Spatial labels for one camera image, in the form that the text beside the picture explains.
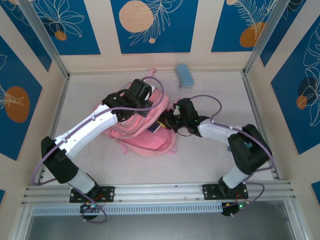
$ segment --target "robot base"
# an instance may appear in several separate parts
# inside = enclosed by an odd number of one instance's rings
[[[96,203],[113,203],[115,196],[115,187],[114,186],[99,186],[97,189],[96,198],[93,200]],[[70,198],[70,203],[86,203],[88,199],[78,193],[76,190],[72,189]]]
[[[202,192],[204,200],[235,200],[237,198],[237,194],[242,196],[244,199],[249,198],[247,186],[242,183],[233,188],[227,196],[224,196],[219,190],[219,184],[204,184],[202,185]]]

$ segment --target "white floor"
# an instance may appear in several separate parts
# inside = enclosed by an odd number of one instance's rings
[[[87,117],[108,94],[146,74],[73,75],[56,136]],[[199,94],[212,95],[222,102],[222,111],[215,117],[217,122],[232,126],[256,124],[240,72],[192,72],[194,86],[180,90],[174,72],[160,72],[154,76],[163,83],[170,100]],[[195,98],[193,103],[199,115],[211,116],[218,110],[218,104],[210,98]],[[144,157],[131,152],[124,155],[113,139],[99,135],[78,154],[74,162],[100,185],[216,182],[234,165],[227,146],[213,139],[177,135],[176,144],[176,154]],[[46,171],[44,181],[51,178],[51,173]],[[265,181],[273,178],[268,170],[255,174],[251,179]]]

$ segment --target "robotic arm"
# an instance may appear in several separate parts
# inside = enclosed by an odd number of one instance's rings
[[[226,199],[234,193],[234,188],[269,160],[265,150],[251,138],[237,131],[242,130],[249,134],[271,153],[267,143],[254,125],[228,128],[223,124],[211,122],[209,117],[198,115],[190,98],[180,99],[173,107],[174,110],[165,112],[159,119],[166,128],[177,132],[178,129],[184,127],[190,134],[215,139],[230,146],[235,166],[218,181],[218,191]]]
[[[109,109],[117,107],[150,108],[153,103],[148,99],[154,89],[155,86],[135,79],[129,89],[109,94],[93,113],[74,128],[54,140],[47,136],[41,141],[42,157],[45,157],[56,147],[56,150],[48,156],[43,164],[60,184],[68,183],[94,199],[98,195],[98,184],[87,173],[82,172],[73,163],[73,159],[85,145],[102,131],[135,114],[133,110],[108,111]],[[137,113],[145,117],[148,112],[145,110]]]
[[[42,157],[56,148],[43,162],[56,180],[60,184],[70,184],[91,199],[96,198],[100,192],[100,186],[87,173],[82,172],[73,163],[73,159],[102,131],[129,119],[136,113],[134,110],[117,109],[117,107],[150,108],[153,103],[148,99],[154,89],[155,87],[149,83],[136,79],[128,90],[109,94],[93,113],[71,130],[53,140],[49,137],[44,138],[41,141]],[[174,110],[165,111],[158,119],[158,122],[163,123],[167,129],[177,132],[184,127],[193,135],[212,138],[230,146],[235,166],[220,178],[217,189],[225,199],[232,199],[233,197],[230,196],[233,190],[269,160],[260,146],[237,131],[240,129],[246,132],[271,152],[255,126],[248,124],[245,127],[233,129],[220,123],[212,123],[209,117],[198,115],[190,98],[180,99],[173,106]],[[138,114],[145,117],[148,112],[148,110],[138,111]]]

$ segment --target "backpack strap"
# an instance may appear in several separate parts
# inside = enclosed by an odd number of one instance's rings
[[[124,145],[124,143],[121,140],[115,138],[115,141],[121,148],[124,155],[127,155],[128,153],[130,153],[129,149],[126,147],[126,145]]]
[[[156,71],[157,70],[155,68],[150,69],[146,77],[152,77]]]
[[[178,148],[176,144],[173,144],[173,146],[170,148],[169,153],[170,154],[176,154],[178,152]]]

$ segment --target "orange circle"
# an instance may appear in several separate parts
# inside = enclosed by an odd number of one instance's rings
[[[296,105],[301,110],[305,109],[307,106],[307,98],[303,95],[298,96],[296,99]]]
[[[5,104],[6,114],[12,121],[21,124],[27,120],[30,110],[30,100],[28,93],[22,87],[10,87],[6,91],[4,98],[8,101],[8,103]]]
[[[67,35],[63,31],[56,31],[54,33],[54,36],[56,37],[56,39],[58,39],[60,41],[67,40]]]
[[[233,5],[236,4],[237,0],[226,0],[226,4]]]
[[[119,20],[125,30],[140,33],[154,23],[151,9],[142,1],[128,1],[119,11]]]
[[[244,48],[254,47],[265,25],[265,22],[258,22],[254,26],[250,26],[246,30],[244,30],[240,36],[241,46]]]

